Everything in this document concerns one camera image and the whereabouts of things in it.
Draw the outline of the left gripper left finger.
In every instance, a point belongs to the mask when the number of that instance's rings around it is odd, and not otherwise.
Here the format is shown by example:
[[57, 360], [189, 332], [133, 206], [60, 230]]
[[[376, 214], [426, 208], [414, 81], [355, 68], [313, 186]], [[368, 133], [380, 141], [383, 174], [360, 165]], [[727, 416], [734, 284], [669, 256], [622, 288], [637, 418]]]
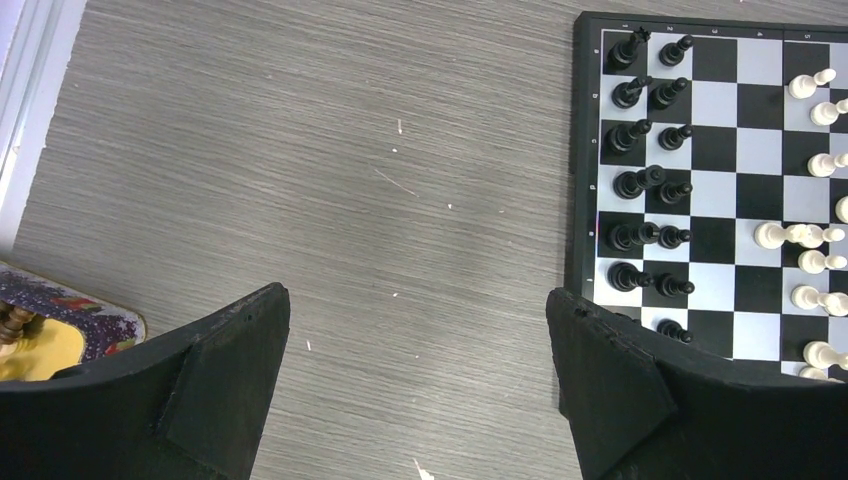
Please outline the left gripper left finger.
[[247, 479], [290, 332], [268, 284], [168, 333], [1, 386], [5, 479]]

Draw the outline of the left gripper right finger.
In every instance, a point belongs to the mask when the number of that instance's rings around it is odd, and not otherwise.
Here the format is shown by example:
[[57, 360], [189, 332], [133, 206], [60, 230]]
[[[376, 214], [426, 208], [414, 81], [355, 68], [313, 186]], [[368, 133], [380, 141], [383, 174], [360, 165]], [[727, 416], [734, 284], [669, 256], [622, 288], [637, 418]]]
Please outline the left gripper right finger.
[[546, 301], [586, 479], [843, 479], [847, 387], [701, 351], [564, 288]]

